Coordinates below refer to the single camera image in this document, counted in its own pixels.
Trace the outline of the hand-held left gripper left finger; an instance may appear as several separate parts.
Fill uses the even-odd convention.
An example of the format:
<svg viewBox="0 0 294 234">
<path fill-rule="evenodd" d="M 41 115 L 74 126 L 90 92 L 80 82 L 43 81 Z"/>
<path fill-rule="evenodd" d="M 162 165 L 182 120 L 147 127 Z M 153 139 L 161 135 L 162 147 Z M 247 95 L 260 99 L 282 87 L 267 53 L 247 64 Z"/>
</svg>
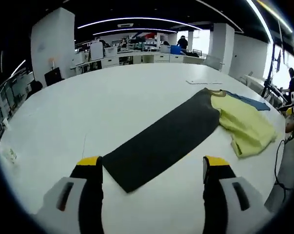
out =
<svg viewBox="0 0 294 234">
<path fill-rule="evenodd" d="M 83 158 L 44 195 L 36 221 L 48 234 L 103 233 L 102 183 L 102 158 Z"/>
</svg>

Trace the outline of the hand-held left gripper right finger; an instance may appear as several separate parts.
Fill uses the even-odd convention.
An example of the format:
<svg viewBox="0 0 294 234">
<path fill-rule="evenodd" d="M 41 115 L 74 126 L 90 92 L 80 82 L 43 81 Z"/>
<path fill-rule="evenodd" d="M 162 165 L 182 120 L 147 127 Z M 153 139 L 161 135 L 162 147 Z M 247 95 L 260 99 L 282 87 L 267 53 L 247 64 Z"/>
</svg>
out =
<svg viewBox="0 0 294 234">
<path fill-rule="evenodd" d="M 270 219 L 260 192 L 222 158 L 203 158 L 205 234 L 253 234 Z"/>
</svg>

